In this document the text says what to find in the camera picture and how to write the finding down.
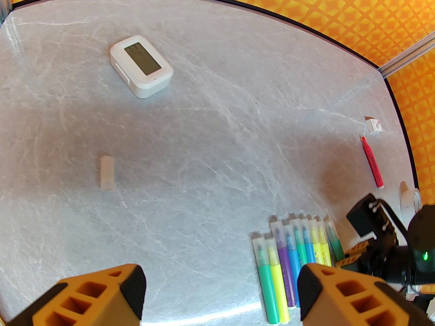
gray marble surface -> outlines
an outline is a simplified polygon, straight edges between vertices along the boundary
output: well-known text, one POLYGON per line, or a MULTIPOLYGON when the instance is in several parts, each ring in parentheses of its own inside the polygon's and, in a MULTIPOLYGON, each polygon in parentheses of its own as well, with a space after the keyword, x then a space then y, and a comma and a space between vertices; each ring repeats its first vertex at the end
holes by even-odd
POLYGON ((143 326, 263 325, 250 234, 269 216, 329 214, 348 248, 354 203, 373 192, 400 213, 399 183, 412 185, 381 75, 269 17, 206 0, 53 0, 12 12, 0 44, 6 319, 61 278, 136 262, 143 326), (149 99, 109 62, 135 34, 175 71, 149 99), (101 152, 116 191, 99 189, 101 152))

white eraser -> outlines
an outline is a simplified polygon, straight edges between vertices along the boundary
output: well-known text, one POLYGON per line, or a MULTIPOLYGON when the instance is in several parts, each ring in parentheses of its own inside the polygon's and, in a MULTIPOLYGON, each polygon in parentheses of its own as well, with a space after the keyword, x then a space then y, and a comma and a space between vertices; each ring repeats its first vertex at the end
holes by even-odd
POLYGON ((369 118, 368 120, 365 121, 365 123, 367 123, 369 132, 382 132, 382 126, 379 120, 376 120, 374 118, 369 118))
POLYGON ((115 189, 115 158, 103 156, 100 161, 100 188, 103 191, 111 191, 115 189))

